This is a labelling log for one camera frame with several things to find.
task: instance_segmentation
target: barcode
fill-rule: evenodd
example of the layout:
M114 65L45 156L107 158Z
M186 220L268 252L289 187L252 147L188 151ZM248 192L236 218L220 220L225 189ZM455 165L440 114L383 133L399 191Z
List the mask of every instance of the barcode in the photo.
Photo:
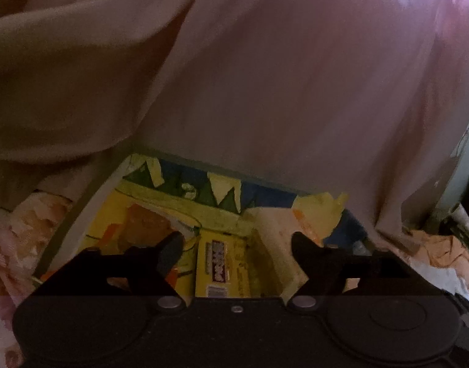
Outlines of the barcode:
M225 287L209 285L207 297L228 297L228 290Z

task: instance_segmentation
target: yellow package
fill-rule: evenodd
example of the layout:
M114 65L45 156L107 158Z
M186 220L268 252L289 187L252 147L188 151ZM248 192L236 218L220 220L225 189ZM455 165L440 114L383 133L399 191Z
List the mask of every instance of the yellow package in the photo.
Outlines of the yellow package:
M195 279L197 297L250 297L246 240L200 231Z

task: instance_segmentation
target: pink curtain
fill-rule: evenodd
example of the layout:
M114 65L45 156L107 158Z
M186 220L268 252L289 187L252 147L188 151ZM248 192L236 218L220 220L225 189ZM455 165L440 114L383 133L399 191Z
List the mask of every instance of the pink curtain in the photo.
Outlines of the pink curtain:
M0 0L8 207L39 184L77 197L62 176L93 170L63 162L134 136L346 191L374 240L406 244L401 205L468 120L469 0Z

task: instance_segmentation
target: black circular cover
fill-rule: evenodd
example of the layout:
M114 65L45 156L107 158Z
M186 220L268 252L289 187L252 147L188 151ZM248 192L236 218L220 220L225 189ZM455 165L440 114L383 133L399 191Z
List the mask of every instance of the black circular cover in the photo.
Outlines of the black circular cover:
M447 353L461 328L459 312L445 296L335 297L327 323L351 350L393 363Z
M134 296L31 296L13 318L25 354L83 362L119 351L145 327L148 312Z

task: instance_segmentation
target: pink cloth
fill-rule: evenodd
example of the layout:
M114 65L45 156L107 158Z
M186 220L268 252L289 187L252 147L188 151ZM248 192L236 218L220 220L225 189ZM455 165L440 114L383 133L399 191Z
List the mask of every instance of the pink cloth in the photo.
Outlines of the pink cloth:
M10 184L65 194L50 189L56 163L134 135L349 192L368 230L406 243L401 204L468 120L469 0L0 0L10 205Z

